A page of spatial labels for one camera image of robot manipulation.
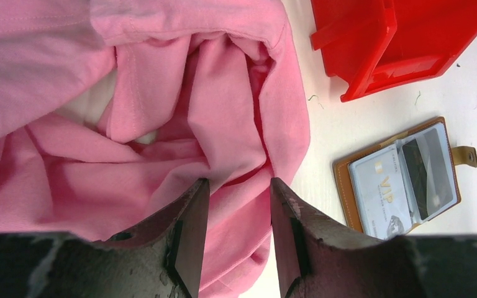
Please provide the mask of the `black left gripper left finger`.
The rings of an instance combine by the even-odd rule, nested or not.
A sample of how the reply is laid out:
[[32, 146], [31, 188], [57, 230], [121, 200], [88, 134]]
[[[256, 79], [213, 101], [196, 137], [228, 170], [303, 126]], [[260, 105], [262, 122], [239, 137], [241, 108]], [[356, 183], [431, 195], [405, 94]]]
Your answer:
[[0, 297], [197, 297], [210, 188], [106, 241], [68, 232], [0, 233]]

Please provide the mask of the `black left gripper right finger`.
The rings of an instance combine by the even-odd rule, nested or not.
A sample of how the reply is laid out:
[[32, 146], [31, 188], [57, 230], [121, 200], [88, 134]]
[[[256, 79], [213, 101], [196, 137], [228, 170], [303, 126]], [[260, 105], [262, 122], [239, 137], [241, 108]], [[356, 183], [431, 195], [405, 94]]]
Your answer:
[[270, 182], [281, 297], [477, 297], [477, 235], [379, 240]]

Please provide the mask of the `white credit card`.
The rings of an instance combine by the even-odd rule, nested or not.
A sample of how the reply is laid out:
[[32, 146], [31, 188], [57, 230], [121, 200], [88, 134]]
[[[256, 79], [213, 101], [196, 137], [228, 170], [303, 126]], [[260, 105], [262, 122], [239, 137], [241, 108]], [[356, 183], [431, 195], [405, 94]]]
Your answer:
[[350, 163], [348, 169], [365, 234], [388, 240], [412, 227], [395, 145]]

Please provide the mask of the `brown leather card holder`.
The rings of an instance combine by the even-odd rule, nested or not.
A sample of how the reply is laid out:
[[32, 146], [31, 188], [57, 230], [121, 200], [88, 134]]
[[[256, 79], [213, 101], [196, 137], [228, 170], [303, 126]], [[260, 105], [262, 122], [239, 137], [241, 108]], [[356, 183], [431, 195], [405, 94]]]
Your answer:
[[461, 202], [455, 168], [476, 149], [451, 147], [436, 117], [334, 161], [347, 225], [381, 240], [404, 235]]

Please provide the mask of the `dark credit card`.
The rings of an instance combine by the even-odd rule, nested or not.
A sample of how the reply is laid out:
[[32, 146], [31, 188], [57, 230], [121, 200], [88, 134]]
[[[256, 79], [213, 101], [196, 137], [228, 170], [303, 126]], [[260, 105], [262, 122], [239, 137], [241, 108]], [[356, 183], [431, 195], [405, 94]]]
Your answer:
[[409, 137], [399, 152], [415, 223], [431, 220], [457, 203], [450, 153], [441, 125]]

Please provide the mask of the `red plastic bin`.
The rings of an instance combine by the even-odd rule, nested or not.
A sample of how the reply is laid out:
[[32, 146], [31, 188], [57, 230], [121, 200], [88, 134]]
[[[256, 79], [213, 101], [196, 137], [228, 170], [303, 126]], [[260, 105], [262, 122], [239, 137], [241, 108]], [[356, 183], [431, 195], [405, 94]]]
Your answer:
[[315, 0], [313, 49], [348, 102], [446, 72], [477, 36], [477, 1]]

